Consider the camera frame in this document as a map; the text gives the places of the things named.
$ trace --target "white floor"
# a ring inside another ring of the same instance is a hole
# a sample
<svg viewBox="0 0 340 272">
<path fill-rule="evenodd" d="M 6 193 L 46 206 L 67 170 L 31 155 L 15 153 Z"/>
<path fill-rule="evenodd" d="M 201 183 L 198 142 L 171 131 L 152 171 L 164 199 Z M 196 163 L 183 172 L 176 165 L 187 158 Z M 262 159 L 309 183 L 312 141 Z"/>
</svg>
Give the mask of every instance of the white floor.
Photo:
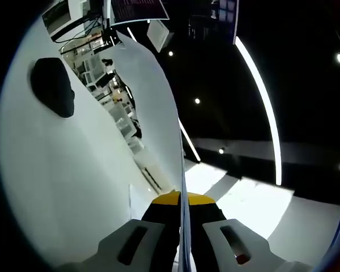
<svg viewBox="0 0 340 272">
<path fill-rule="evenodd" d="M 249 178 L 238 180 L 210 165 L 188 165 L 188 191 L 213 198 L 227 219 L 267 239 L 274 254 L 315 266 L 327 251 L 340 206 L 294 197 L 292 190 Z"/>
</svg>

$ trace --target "black oval object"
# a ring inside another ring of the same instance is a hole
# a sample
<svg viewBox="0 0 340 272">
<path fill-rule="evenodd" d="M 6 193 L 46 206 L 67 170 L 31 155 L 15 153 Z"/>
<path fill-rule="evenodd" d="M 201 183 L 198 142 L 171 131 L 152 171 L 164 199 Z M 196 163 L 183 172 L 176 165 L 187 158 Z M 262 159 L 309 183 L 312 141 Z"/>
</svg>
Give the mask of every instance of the black oval object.
<svg viewBox="0 0 340 272">
<path fill-rule="evenodd" d="M 30 81 L 34 95 L 60 117 L 74 114 L 74 92 L 68 73 L 59 58 L 40 58 L 35 63 Z"/>
</svg>

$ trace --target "curved led light strip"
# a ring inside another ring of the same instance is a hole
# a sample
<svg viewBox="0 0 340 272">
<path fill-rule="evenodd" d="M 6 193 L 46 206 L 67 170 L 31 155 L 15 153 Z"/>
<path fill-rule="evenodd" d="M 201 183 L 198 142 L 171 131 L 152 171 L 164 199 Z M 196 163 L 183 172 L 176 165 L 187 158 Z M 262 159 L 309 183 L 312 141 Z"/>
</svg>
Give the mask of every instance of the curved led light strip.
<svg viewBox="0 0 340 272">
<path fill-rule="evenodd" d="M 260 91 L 263 104 L 265 105 L 266 113 L 268 122 L 271 128 L 271 135 L 273 141 L 273 150 L 274 150 L 274 159 L 275 159 L 275 166 L 276 166 L 276 184 L 281 185 L 282 183 L 282 162 L 281 162 L 281 146 L 279 144 L 279 137 L 278 137 L 278 130 L 276 125 L 276 118 L 274 117 L 274 112 L 272 109 L 270 98 L 268 97 L 268 93 L 261 78 L 260 72 L 256 65 L 254 64 L 252 58 L 250 57 L 247 49 L 241 42 L 241 40 L 236 37 L 236 47 L 238 48 L 239 52 L 241 53 L 243 59 L 248 65 L 250 72 L 254 78 L 254 81 L 257 84 L 258 90 Z"/>
</svg>

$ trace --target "blue edge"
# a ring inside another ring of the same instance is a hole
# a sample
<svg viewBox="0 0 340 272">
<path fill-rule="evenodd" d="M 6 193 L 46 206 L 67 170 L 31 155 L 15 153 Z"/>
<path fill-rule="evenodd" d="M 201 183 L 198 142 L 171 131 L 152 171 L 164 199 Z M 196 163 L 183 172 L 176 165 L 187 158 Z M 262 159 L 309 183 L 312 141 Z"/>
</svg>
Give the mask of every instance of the blue edge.
<svg viewBox="0 0 340 272">
<path fill-rule="evenodd" d="M 321 262 L 314 267 L 312 272 L 324 272 L 330 269 L 340 260 L 340 221 L 336 229 L 334 238 L 331 241 L 330 247 Z"/>
</svg>

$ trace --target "cable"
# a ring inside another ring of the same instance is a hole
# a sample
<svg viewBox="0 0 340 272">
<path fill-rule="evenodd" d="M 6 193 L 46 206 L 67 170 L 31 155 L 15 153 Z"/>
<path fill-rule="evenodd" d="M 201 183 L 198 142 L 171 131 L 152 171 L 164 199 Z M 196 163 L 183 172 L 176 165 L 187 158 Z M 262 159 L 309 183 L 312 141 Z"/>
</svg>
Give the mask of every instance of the cable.
<svg viewBox="0 0 340 272">
<path fill-rule="evenodd" d="M 74 35 L 72 39 L 64 40 L 64 41 L 54 41 L 54 42 L 57 43 L 57 44 L 61 44 L 61 43 L 65 43 L 65 42 L 67 41 L 67 42 L 69 43 L 69 42 L 72 41 L 72 40 L 77 40 L 77 39 L 85 38 L 85 37 L 87 37 L 88 35 L 84 35 L 84 36 L 77 37 L 77 38 L 76 38 L 76 36 L 77 36 L 78 34 L 84 32 L 84 31 L 88 30 L 88 28 L 91 26 L 91 29 L 90 29 L 90 31 L 88 32 L 88 33 L 90 33 L 90 32 L 92 31 L 92 29 L 94 29 L 94 27 L 95 27 L 95 25 L 96 25 L 97 22 L 98 22 L 98 18 L 94 21 L 94 24 L 93 24 L 93 25 L 89 24 L 84 30 L 82 30 L 82 31 L 78 32 L 76 35 Z"/>
<path fill-rule="evenodd" d="M 73 50 L 76 50 L 76 49 L 78 49 L 78 48 L 80 48 L 80 47 L 82 47 L 82 46 L 85 46 L 86 44 L 89 44 L 89 43 L 91 43 L 91 42 L 93 42 L 93 41 L 95 41 L 95 40 L 98 40 L 98 39 L 100 39 L 100 38 L 102 38 L 102 36 L 95 37 L 94 39 L 89 40 L 89 41 L 85 42 L 84 44 L 78 45 L 78 46 L 73 47 L 73 48 L 71 48 L 71 49 L 69 49 L 69 50 L 67 50 L 67 51 L 61 52 L 61 55 L 65 54 L 65 53 L 68 53 L 68 52 L 71 52 L 71 51 L 73 51 Z"/>
</svg>

